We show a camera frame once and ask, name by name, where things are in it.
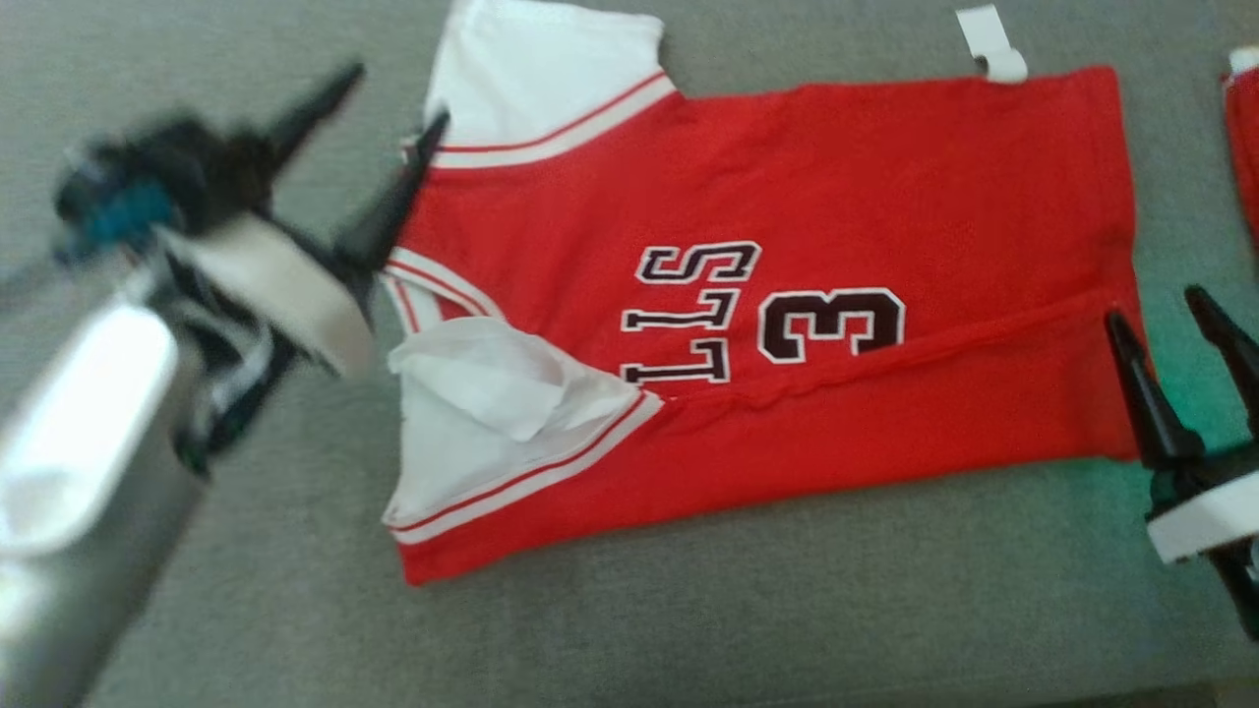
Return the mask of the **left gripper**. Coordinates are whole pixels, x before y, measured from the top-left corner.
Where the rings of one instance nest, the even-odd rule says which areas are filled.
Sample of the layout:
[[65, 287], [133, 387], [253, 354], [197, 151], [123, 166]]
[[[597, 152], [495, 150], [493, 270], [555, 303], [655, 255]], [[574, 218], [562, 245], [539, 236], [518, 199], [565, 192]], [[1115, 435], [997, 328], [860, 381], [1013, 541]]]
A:
[[366, 299], [387, 267], [449, 126], [439, 110], [404, 150], [403, 165], [347, 228], [324, 248], [274, 220], [274, 179], [346, 102], [366, 67], [337, 67], [282, 111], [263, 134], [217, 134], [178, 116], [128, 136], [94, 141], [72, 157], [54, 194], [69, 238], [62, 265], [111, 249], [138, 268], [113, 296], [117, 307], [172, 317], [183, 301], [256, 323], [274, 354], [297, 351], [335, 375], [365, 375], [374, 360]]

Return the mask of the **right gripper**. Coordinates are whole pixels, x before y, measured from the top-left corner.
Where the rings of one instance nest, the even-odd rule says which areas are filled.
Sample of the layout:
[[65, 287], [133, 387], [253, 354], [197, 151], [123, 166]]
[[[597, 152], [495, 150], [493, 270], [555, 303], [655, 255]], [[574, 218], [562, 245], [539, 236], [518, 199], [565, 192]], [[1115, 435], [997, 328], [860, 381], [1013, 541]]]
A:
[[[1183, 288], [1194, 323], [1219, 351], [1258, 435], [1258, 344], [1205, 287]], [[1209, 561], [1233, 601], [1241, 632], [1258, 637], [1256, 440], [1210, 452], [1183, 426], [1160, 385], [1148, 351], [1121, 310], [1105, 333], [1139, 460], [1152, 474], [1148, 538], [1165, 564]]]

